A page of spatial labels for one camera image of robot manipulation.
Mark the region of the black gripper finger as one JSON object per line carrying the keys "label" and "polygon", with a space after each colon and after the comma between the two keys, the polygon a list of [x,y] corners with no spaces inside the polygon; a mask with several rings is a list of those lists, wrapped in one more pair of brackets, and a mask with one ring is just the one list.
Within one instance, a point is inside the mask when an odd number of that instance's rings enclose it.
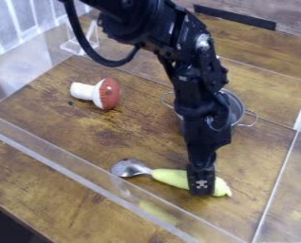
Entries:
{"label": "black gripper finger", "polygon": [[187,167],[188,191],[192,196],[211,195],[214,192],[214,167],[195,168]]}

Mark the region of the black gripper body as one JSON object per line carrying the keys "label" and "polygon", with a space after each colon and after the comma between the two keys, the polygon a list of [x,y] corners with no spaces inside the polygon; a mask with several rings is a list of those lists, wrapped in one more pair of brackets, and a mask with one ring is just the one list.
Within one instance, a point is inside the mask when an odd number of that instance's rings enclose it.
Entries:
{"label": "black gripper body", "polygon": [[190,168],[211,170],[215,150],[231,142],[230,106],[190,108],[175,104],[182,117],[182,134],[188,152]]}

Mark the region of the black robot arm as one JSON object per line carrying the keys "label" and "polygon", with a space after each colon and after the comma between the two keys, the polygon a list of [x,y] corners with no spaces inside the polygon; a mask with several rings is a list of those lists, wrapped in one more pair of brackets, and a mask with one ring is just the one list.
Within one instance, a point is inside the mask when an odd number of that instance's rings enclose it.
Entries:
{"label": "black robot arm", "polygon": [[108,60],[88,43],[76,0],[59,1],[77,43],[97,64],[122,66],[139,49],[156,55],[174,87],[174,109],[183,117],[188,190],[194,196],[210,195],[215,189],[215,150],[231,142],[231,106],[222,93],[227,69],[215,55],[206,25],[171,0],[79,0],[99,10],[97,25],[107,36],[134,47],[123,59]]}

